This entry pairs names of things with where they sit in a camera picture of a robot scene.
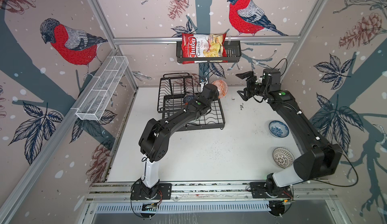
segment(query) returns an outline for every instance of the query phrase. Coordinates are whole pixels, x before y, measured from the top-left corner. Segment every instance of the leaf illustration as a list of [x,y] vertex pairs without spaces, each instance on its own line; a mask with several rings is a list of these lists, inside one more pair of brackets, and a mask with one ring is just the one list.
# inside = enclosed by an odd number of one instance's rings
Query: leaf illustration
[[327,122],[332,122],[331,115],[330,111],[322,110],[317,112],[312,118],[312,125],[315,128],[322,128]]
[[207,70],[210,68],[210,63],[208,63],[208,62],[201,62],[201,63],[199,63],[199,69],[203,72],[203,73],[205,73],[205,72],[207,72]]
[[364,131],[363,122],[361,121],[360,116],[348,106],[342,106],[339,108],[339,115],[342,120],[348,122],[349,124],[358,127],[360,130]]
[[116,117],[117,114],[114,114],[110,110],[105,110],[102,114],[101,120],[99,120],[99,124],[106,125],[110,123],[112,120],[114,120],[114,117]]
[[332,127],[332,121],[326,122],[321,129],[318,131],[320,134],[322,134],[324,137],[327,138],[328,141],[332,141],[333,139],[333,127]]
[[92,136],[102,136],[101,125],[95,120],[83,120],[85,130]]
[[84,121],[77,118],[77,120],[74,123],[73,132],[71,134],[71,142],[74,142],[76,139],[79,138],[79,136],[82,134],[84,128]]
[[348,128],[345,125],[345,122],[341,118],[335,117],[333,119],[333,128],[335,140],[338,144],[340,144],[345,153],[347,153],[348,145],[351,142],[351,136],[348,133]]
[[347,60],[342,66],[341,66],[341,73],[345,73],[348,71],[352,65],[353,59]]
[[44,119],[43,121],[43,132],[44,132],[44,137],[46,140],[49,140],[52,134],[55,131],[55,125],[52,121],[49,119]]
[[23,102],[24,110],[32,117],[39,118],[43,115],[43,111],[35,105],[26,104]]
[[343,82],[344,82],[344,79],[342,77],[338,77],[333,82],[333,86],[332,86],[331,90],[338,89],[342,85]]
[[329,57],[330,57],[330,64],[332,66],[332,68],[334,68],[335,72],[340,72],[340,68],[341,68],[341,62],[340,62],[340,59],[336,56],[333,56],[331,54],[329,54]]
[[220,65],[219,62],[210,62],[210,70],[211,70],[216,76],[226,78],[226,77],[225,77],[225,70],[223,69],[223,67]]
[[329,83],[329,82],[332,82],[334,81],[339,75],[337,73],[329,73],[329,74],[325,74],[324,76],[322,76],[322,78],[320,79],[320,81],[323,81],[325,83]]
[[324,96],[319,95],[317,93],[316,93],[316,98],[317,98],[317,102],[321,106],[321,108],[323,108],[324,110],[327,110],[327,111],[333,110],[332,103],[327,98],[325,98]]
[[40,120],[41,119],[32,118],[20,124],[20,126],[15,131],[15,135],[11,143],[29,137],[35,130],[37,124],[40,125]]
[[187,20],[187,23],[185,25],[187,27],[187,31],[191,32],[192,31],[192,23],[191,20]]
[[50,111],[47,114],[48,118],[53,122],[62,122],[63,117],[59,112],[56,112],[55,110]]
[[31,165],[37,155],[40,153],[43,141],[43,125],[40,120],[36,120],[33,124],[33,131],[28,135],[26,145],[24,146],[24,154],[28,163]]
[[318,63],[314,67],[317,68],[317,70],[320,72],[332,73],[335,71],[335,69],[328,62]]

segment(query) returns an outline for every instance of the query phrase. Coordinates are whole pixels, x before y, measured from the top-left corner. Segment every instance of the white wire basket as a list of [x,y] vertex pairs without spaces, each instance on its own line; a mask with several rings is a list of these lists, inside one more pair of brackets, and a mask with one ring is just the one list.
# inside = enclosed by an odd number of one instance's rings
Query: white wire basket
[[128,59],[113,56],[75,113],[81,120],[100,120],[123,76]]

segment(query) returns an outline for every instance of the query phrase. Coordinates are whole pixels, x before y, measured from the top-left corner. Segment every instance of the black wire basket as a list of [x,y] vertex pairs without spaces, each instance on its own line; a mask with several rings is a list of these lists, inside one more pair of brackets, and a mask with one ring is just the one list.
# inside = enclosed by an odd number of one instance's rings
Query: black wire basket
[[[159,101],[157,111],[162,113],[162,118],[167,118],[175,112],[183,109],[185,102],[184,96],[193,94],[193,80],[189,73],[164,74],[160,79]],[[223,114],[220,99],[211,103],[211,110],[201,116],[199,119],[192,120],[178,131],[189,131],[199,129],[213,129],[225,127],[225,115]]]

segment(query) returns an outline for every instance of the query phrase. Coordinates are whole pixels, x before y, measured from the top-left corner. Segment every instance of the chip bag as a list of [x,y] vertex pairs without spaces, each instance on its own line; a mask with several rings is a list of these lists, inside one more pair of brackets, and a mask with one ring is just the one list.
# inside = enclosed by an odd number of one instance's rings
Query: chip bag
[[[185,34],[182,35],[181,49],[183,57],[227,57],[226,50],[223,47],[226,34]],[[207,61],[184,61],[183,64],[207,62]]]

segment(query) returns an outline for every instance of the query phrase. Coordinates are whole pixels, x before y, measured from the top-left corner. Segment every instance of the ventilation grille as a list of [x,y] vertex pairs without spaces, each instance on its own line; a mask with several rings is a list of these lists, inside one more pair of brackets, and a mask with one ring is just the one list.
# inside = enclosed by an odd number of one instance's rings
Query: ventilation grille
[[[155,211],[140,211],[143,202],[132,202],[135,212],[154,213]],[[163,202],[157,208],[157,213],[193,213],[193,212],[254,212],[270,211],[268,201],[234,201],[234,202]],[[100,203],[96,213],[130,213],[130,203]]]

